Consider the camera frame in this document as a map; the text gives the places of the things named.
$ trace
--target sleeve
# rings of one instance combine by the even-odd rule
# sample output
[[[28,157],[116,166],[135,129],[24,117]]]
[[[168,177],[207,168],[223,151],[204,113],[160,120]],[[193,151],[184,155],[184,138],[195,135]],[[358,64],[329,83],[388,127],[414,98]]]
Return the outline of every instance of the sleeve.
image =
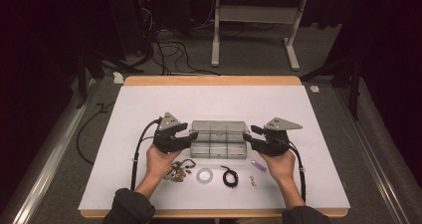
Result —
[[[308,206],[297,206],[283,212],[284,224],[329,224],[329,218]]]
[[[111,211],[103,224],[143,224],[148,223],[155,214],[155,207],[142,194],[119,189],[112,201]]]

